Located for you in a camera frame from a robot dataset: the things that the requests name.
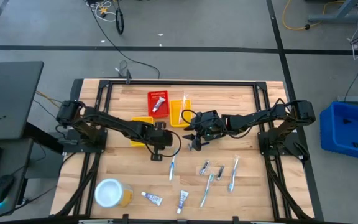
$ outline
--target gray floor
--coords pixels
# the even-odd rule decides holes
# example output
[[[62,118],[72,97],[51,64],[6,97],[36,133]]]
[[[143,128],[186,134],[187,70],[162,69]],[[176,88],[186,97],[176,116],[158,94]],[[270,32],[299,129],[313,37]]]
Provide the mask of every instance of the gray floor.
[[[350,49],[347,38],[355,31],[355,24],[322,24],[301,32],[287,30],[281,23],[286,2],[273,0],[285,49]],[[323,4],[293,1],[287,11],[287,24],[306,24],[307,14],[320,13]],[[337,7],[330,6],[328,12]],[[117,45],[277,48],[265,1],[124,0],[122,10],[126,18],[123,36],[117,35],[113,23],[101,23]],[[80,0],[10,0],[0,17],[0,45],[109,46]],[[124,53],[158,67],[162,78],[284,81],[278,54]],[[122,59],[117,52],[0,50],[0,62],[44,61],[38,89],[60,100],[68,98],[75,78],[116,76],[114,68]],[[337,95],[345,94],[358,71],[358,60],[353,61],[350,55],[287,55],[287,60],[297,98],[310,100],[316,115]],[[130,64],[129,68],[134,78],[157,77],[155,71],[141,65]],[[358,80],[351,94],[358,94]],[[57,112],[47,101],[39,100],[48,110]],[[39,105],[33,105],[29,121],[46,131],[53,131],[56,125]],[[305,132],[325,220],[358,223],[358,159],[322,150],[319,120]],[[56,181],[31,180],[26,197],[43,192]],[[0,220],[46,217],[53,194]]]

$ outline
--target wooden tabletop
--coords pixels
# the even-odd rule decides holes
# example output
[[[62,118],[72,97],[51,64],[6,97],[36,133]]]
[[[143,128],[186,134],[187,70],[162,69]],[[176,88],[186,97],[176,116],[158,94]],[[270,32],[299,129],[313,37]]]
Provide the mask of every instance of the wooden tabletop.
[[[93,106],[98,83],[98,79],[84,80],[80,101]],[[286,100],[282,82],[267,82],[267,87],[271,106],[278,98]],[[147,93],[156,90],[168,90],[169,100],[180,100],[183,94],[188,95],[194,111],[217,110],[219,114],[242,115],[256,112],[251,87],[224,86],[223,82],[222,86],[114,85],[109,114],[125,120],[148,116]],[[180,136],[191,133],[180,128],[172,128],[168,118],[157,121],[165,121],[167,129]],[[131,147],[129,140],[121,133],[109,130],[106,150],[101,156],[97,184],[107,178],[120,180],[133,188],[134,199],[124,208],[103,208],[94,200],[91,217],[122,218],[122,215],[127,213],[129,218],[136,219],[232,220],[233,216],[238,216],[240,220],[273,220],[264,158],[260,155],[257,142],[258,131],[259,127],[256,126],[242,139],[225,137],[212,141],[200,152],[189,151],[186,146],[189,141],[182,138],[182,149],[175,161],[175,175],[173,180],[169,181],[170,158],[163,158],[162,162],[153,162],[146,148]],[[167,149],[163,153],[171,154],[173,150]],[[234,191],[229,193],[227,187],[235,155],[240,156],[240,159]],[[50,213],[62,209],[76,190],[83,156],[77,154],[64,165]],[[292,156],[281,158],[288,191],[304,212],[313,217],[301,162]],[[199,175],[206,159],[211,161],[210,168],[205,175]],[[220,181],[214,180],[204,207],[200,208],[208,176],[210,172],[216,174],[220,165],[225,165],[223,178]],[[189,196],[181,214],[177,214],[180,190],[186,190]],[[162,197],[161,206],[158,207],[141,196],[142,191]],[[283,217],[280,192],[276,192],[280,216]],[[82,213],[85,210],[86,197],[87,193],[84,194]]]

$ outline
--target blue bin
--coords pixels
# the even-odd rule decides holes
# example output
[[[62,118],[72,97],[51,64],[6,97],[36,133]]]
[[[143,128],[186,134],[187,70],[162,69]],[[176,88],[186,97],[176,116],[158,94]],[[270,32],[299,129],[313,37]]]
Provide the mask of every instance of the blue bin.
[[[358,106],[333,102],[320,114],[321,148],[358,158]]]

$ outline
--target yellow container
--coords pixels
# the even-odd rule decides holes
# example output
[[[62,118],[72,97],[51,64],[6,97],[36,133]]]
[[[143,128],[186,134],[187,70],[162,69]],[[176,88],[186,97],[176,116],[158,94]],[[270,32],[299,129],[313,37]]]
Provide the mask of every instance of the yellow container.
[[[143,121],[146,123],[153,124],[153,117],[136,117],[136,118],[131,118],[131,121]],[[131,146],[145,146],[145,144],[131,141]]]
[[[185,128],[185,127],[189,126],[189,124],[186,123],[184,120],[182,120],[181,123],[179,124],[179,116],[181,116],[181,111],[182,111],[182,102],[183,102],[183,100],[171,100],[171,102],[170,102],[170,106],[171,106],[170,119],[171,119],[171,126],[173,128]],[[191,100],[190,99],[186,100],[185,109],[191,110]],[[185,119],[188,122],[190,122],[191,118],[193,117],[193,113],[186,111],[186,112],[184,112],[183,116],[185,117]]]

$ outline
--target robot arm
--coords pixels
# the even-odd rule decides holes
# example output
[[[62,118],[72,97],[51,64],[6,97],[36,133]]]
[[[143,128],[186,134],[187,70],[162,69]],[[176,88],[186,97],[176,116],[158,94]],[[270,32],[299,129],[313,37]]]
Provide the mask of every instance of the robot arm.
[[[269,142],[273,144],[284,142],[286,136],[294,129],[309,125],[316,120],[313,107],[309,101],[295,100],[289,103],[278,103],[278,101],[268,110],[261,110],[245,116],[222,115],[220,118],[216,110],[196,113],[196,116],[189,122],[190,125],[185,128],[187,131],[196,131],[196,135],[190,134],[184,136],[184,138],[192,140],[193,148],[200,151],[202,145],[214,139],[226,135],[238,138],[235,135],[244,132],[247,134],[253,126],[275,120],[284,120],[279,127],[268,131]],[[287,112],[286,109],[289,106],[291,106],[291,111]]]
[[[64,101],[59,109],[57,121],[63,127],[71,126],[81,134],[86,144],[95,144],[99,138],[97,126],[121,132],[132,141],[141,142],[155,147],[171,146],[172,133],[168,130],[156,129],[154,125],[143,121],[124,121],[117,117],[85,106],[80,101]]]

